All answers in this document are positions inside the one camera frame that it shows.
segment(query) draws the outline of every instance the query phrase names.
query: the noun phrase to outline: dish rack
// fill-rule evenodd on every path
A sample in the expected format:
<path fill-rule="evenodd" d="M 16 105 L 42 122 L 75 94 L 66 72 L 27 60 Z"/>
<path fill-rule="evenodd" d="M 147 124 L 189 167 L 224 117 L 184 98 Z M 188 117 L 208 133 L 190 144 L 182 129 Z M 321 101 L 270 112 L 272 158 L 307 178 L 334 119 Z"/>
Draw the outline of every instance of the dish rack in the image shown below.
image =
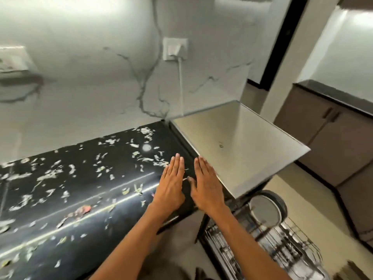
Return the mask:
<path fill-rule="evenodd" d="M 240 224 L 250 233 L 270 257 L 292 279 L 328 279 L 322 268 L 322 256 L 318 247 L 290 219 L 273 228 L 258 224 L 251 215 L 249 205 L 233 212 Z M 229 279 L 243 280 L 239 264 L 224 236 L 211 220 L 205 238 L 225 270 Z"/>

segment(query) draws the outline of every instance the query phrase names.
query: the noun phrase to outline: kitchen cabinet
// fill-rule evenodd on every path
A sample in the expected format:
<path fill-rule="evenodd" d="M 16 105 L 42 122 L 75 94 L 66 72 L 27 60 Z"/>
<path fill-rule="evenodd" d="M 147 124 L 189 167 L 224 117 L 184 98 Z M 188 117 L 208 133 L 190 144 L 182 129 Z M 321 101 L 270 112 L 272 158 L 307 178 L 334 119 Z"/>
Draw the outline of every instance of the kitchen cabinet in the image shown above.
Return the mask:
<path fill-rule="evenodd" d="M 336 107 L 335 103 L 294 86 L 275 125 L 308 145 Z"/>
<path fill-rule="evenodd" d="M 299 161 L 337 186 L 373 159 L 372 141 L 372 119 L 340 106 Z"/>
<path fill-rule="evenodd" d="M 337 189 L 361 240 L 373 245 L 373 163 Z"/>
<path fill-rule="evenodd" d="M 373 0 L 341 0 L 340 7 L 350 10 L 373 10 Z"/>

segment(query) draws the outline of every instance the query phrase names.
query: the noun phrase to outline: white cable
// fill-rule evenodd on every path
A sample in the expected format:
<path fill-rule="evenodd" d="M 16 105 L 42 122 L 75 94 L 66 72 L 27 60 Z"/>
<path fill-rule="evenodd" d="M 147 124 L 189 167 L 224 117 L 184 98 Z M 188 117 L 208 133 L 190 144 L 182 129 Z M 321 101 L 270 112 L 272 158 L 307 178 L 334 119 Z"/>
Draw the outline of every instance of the white cable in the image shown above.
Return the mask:
<path fill-rule="evenodd" d="M 183 75 L 181 70 L 181 57 L 178 57 L 178 63 L 179 63 L 179 85 L 180 85 L 180 110 L 181 110 L 181 116 L 184 117 L 184 91 L 183 91 Z"/>

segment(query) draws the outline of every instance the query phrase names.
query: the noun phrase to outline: floor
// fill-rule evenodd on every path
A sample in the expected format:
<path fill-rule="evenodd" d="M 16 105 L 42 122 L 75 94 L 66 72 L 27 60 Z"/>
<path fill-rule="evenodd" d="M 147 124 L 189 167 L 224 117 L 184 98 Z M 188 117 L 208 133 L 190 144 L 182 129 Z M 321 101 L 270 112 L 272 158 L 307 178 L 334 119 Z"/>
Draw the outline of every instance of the floor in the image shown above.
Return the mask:
<path fill-rule="evenodd" d="M 259 113 L 268 92 L 247 85 L 241 102 Z M 323 267 L 332 276 L 347 260 L 352 260 L 373 279 L 373 254 L 351 237 L 349 228 L 332 192 L 295 164 L 280 171 L 266 189 L 278 193 L 286 202 L 289 218 L 321 251 Z M 187 246 L 170 260 L 180 265 L 194 279 L 195 268 L 201 267 L 208 277 L 219 277 L 197 243 Z"/>

